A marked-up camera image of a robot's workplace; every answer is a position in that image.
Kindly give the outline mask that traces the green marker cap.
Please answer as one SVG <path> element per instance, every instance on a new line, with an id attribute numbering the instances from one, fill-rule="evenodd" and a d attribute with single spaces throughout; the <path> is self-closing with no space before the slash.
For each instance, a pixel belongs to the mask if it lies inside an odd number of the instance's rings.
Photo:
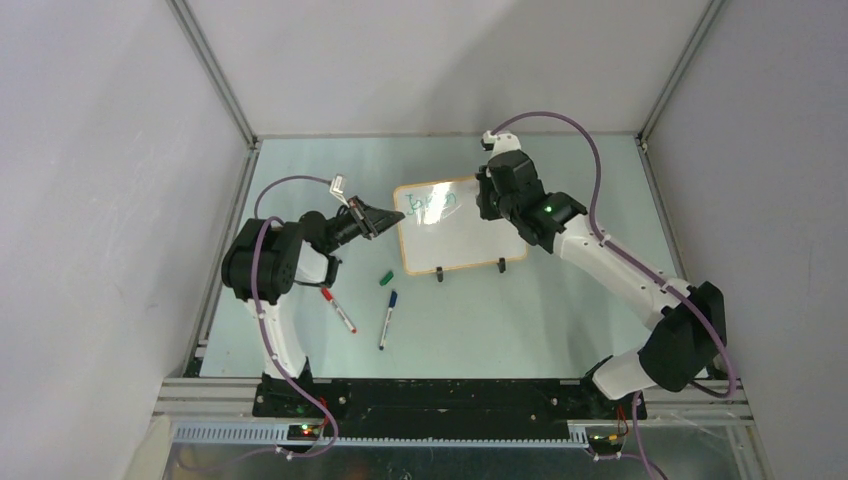
<path id="1" fill-rule="evenodd" d="M 379 280 L 380 286 L 386 286 L 389 282 L 394 278 L 394 273 L 392 271 L 386 272 L 383 277 Z"/>

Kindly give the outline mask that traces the yellow framed whiteboard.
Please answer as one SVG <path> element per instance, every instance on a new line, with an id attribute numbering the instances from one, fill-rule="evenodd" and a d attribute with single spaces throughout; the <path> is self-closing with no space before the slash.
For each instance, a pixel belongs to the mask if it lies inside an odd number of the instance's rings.
<path id="1" fill-rule="evenodd" d="M 512 224 L 480 217 L 478 193 L 472 176 L 395 189 L 395 209 L 404 214 L 397 228 L 407 274 L 435 274 L 527 256 L 528 245 Z"/>

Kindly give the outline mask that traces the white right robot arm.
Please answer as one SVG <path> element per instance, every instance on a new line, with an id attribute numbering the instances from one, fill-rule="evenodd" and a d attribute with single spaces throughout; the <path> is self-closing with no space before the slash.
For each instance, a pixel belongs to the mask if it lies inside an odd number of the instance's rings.
<path id="1" fill-rule="evenodd" d="M 624 301 L 649 329 L 641 347 L 610 357 L 589 373 L 581 392 L 585 411 L 606 418 L 622 398 L 659 386 L 679 392 L 724 352 L 724 296 L 710 282 L 693 286 L 639 262 L 601 230 L 584 205 L 547 192 L 533 161 L 521 150 L 497 154 L 475 175 L 484 220 L 506 220 L 531 246 L 591 275 Z"/>

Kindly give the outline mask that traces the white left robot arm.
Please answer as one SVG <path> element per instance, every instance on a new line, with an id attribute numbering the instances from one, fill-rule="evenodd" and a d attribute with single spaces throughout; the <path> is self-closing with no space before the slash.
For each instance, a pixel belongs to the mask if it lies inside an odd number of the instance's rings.
<path id="1" fill-rule="evenodd" d="M 258 323 L 264 374 L 285 380 L 277 402 L 292 416 L 304 416 L 316 403 L 315 388 L 298 379 L 308 354 L 287 299 L 295 286 L 333 286 L 343 261 L 335 254 L 351 241 L 373 240 L 406 215 L 371 206 L 353 196 L 332 216 L 311 210 L 296 221 L 250 218 L 240 228 L 221 265 L 223 285 L 243 302 Z"/>

